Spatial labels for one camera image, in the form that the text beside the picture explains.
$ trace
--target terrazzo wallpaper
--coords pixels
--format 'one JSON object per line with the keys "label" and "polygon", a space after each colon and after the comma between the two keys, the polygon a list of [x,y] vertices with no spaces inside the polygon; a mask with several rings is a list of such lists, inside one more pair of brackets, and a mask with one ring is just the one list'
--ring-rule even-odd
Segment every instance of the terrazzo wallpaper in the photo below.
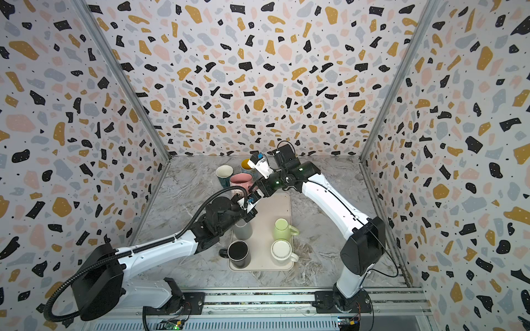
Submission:
{"label": "terrazzo wallpaper", "polygon": [[440,3],[366,165],[440,330],[530,320],[530,3]]}
{"label": "terrazzo wallpaper", "polygon": [[419,0],[90,0],[172,155],[358,154]]}
{"label": "terrazzo wallpaper", "polygon": [[[0,11],[0,329],[80,330],[44,303],[94,248],[129,243],[163,159],[70,3]],[[54,313],[76,309],[68,289]]]}

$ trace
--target pink mug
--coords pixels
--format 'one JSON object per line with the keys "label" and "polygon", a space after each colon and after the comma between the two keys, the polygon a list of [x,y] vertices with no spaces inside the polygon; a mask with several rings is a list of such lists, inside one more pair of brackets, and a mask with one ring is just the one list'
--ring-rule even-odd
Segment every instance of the pink mug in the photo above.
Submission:
{"label": "pink mug", "polygon": [[[230,177],[230,186],[242,186],[246,189],[247,194],[250,193],[249,189],[254,184],[252,182],[252,175],[247,173],[235,174]],[[240,190],[234,190],[234,194],[243,195]]]}

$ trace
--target tray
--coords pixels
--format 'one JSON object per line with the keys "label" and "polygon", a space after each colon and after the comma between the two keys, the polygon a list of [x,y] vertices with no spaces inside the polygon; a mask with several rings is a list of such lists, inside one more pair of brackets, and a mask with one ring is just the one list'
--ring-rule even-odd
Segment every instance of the tray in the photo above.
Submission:
{"label": "tray", "polygon": [[[249,246],[250,263],[247,267],[238,269],[228,260],[228,267],[232,271],[286,271],[294,266],[294,262],[278,266],[274,264],[270,246],[274,243],[272,231],[274,223],[279,218],[285,218],[291,224],[291,198],[287,193],[276,192],[268,198],[262,198],[256,205],[258,214],[249,224],[252,226],[252,236],[245,240]],[[232,242],[238,240],[232,231]]]}

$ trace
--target mug handle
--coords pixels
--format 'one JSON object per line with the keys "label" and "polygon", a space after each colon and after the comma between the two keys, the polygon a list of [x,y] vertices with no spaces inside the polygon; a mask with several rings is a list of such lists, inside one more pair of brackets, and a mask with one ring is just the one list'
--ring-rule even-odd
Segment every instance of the mug handle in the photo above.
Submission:
{"label": "mug handle", "polygon": [[292,225],[289,225],[289,229],[291,229],[291,235],[293,236],[298,236],[300,234],[300,230],[298,230]]}
{"label": "mug handle", "polygon": [[220,257],[224,257],[224,258],[228,258],[228,249],[226,248],[221,248],[219,250],[219,256]]}
{"label": "mug handle", "polygon": [[291,253],[290,259],[293,262],[298,262],[298,259],[300,259],[300,258],[295,253]]}

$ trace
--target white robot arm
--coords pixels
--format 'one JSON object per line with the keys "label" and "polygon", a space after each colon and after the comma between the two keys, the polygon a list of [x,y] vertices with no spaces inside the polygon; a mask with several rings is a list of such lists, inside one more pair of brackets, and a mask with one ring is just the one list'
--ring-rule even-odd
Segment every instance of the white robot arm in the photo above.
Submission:
{"label": "white robot arm", "polygon": [[[165,314],[175,312],[182,306],[183,295],[172,279],[152,282],[133,280],[133,277],[172,259],[208,249],[237,221],[250,221],[257,213],[254,207],[260,199],[271,196],[277,189],[289,187],[313,200],[347,240],[341,251],[345,267],[334,286],[334,298],[339,310],[351,310],[352,298],[383,253],[384,224],[381,219],[371,219],[351,205],[318,168],[311,162],[301,164],[287,145],[274,153],[279,171],[270,168],[263,154],[252,156],[249,165],[263,177],[256,182],[257,189],[249,196],[245,192],[244,198],[238,200],[236,196],[230,200],[221,194],[243,188],[232,186],[223,189],[204,202],[188,225],[177,234],[118,249],[112,249],[110,244],[97,247],[80,271],[51,296],[45,305],[45,318],[59,322],[80,315],[82,320],[92,320],[114,308],[139,306],[153,307]],[[74,291],[79,311],[55,316],[51,307],[69,285]]]}

